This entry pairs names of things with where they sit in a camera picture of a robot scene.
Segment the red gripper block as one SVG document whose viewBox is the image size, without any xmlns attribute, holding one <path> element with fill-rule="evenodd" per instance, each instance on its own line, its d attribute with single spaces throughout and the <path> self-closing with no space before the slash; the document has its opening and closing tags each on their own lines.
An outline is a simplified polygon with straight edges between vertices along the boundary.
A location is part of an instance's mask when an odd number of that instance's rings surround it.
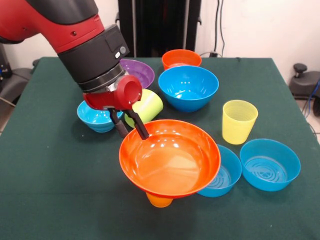
<svg viewBox="0 0 320 240">
<path fill-rule="evenodd" d="M 142 91 L 142 85 L 137 77 L 125 75 L 120 78 L 113 91 L 83 93 L 82 96 L 92 109 L 109 109 L 110 119 L 122 138 L 129 133 L 121 119 L 124 111 L 133 120 L 140 138 L 146 140 L 150 135 L 140 116 L 132 110 L 132 105 L 141 100 Z"/>
</svg>

